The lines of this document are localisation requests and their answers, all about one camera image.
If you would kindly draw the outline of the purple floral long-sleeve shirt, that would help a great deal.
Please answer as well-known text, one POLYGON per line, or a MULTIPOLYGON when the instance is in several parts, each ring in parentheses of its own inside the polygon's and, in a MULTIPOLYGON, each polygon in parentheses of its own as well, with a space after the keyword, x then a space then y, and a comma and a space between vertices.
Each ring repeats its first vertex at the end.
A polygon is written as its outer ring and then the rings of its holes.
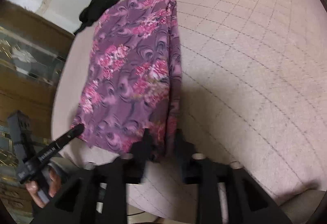
POLYGON ((174 148, 182 82, 176 0, 123 0, 96 23, 73 125, 90 147, 127 153, 146 134, 152 161, 174 148))

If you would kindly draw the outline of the black clothes pile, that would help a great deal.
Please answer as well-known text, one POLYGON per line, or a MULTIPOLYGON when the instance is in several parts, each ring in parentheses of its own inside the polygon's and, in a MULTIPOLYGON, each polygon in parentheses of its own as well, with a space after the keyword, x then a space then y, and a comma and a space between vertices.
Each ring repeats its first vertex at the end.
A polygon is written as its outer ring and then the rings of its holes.
POLYGON ((80 27, 73 33, 75 36, 85 28, 90 27, 102 14, 119 0, 91 0, 89 5, 79 15, 80 27))

